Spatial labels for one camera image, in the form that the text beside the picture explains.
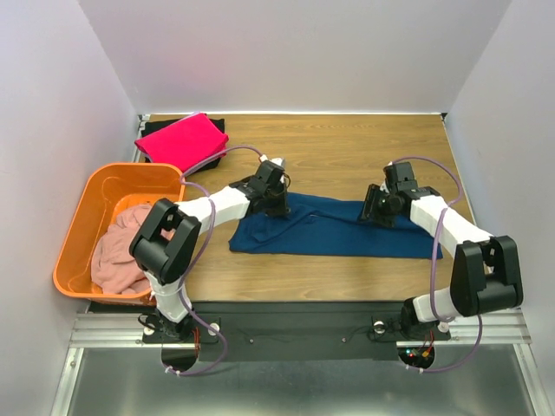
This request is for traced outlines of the blue t shirt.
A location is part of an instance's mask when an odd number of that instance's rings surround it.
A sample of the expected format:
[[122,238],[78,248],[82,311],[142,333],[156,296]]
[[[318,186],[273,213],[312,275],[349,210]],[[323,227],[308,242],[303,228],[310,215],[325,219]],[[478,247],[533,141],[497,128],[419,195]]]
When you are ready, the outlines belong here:
[[404,217],[385,228],[357,221],[361,201],[343,201],[300,193],[287,198],[290,213],[264,213],[239,221],[229,250],[248,254],[429,259],[434,240]]

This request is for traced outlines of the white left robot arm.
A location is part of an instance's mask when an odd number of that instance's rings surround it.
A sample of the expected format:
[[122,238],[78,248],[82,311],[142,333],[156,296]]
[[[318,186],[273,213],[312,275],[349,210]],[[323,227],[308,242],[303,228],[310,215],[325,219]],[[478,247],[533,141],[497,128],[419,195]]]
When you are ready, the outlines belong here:
[[282,217],[289,213],[288,179],[281,158],[263,159],[257,171],[225,186],[219,192],[185,202],[158,200],[134,236],[129,254],[144,272],[156,300],[155,329],[173,341],[193,332],[183,276],[193,266],[201,234],[230,221],[264,213]]

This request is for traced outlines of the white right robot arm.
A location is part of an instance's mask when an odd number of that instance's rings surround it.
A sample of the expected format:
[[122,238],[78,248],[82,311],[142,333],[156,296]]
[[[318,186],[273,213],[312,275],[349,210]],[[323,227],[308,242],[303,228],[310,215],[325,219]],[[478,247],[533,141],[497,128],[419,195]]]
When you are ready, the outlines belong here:
[[453,259],[450,284],[403,303],[399,328],[409,338],[430,324],[517,308],[524,301],[519,253],[509,236],[496,237],[466,220],[433,187],[420,186],[411,160],[401,158],[383,169],[381,185],[369,186],[359,219],[392,227],[405,217],[434,240],[432,257],[444,249]]

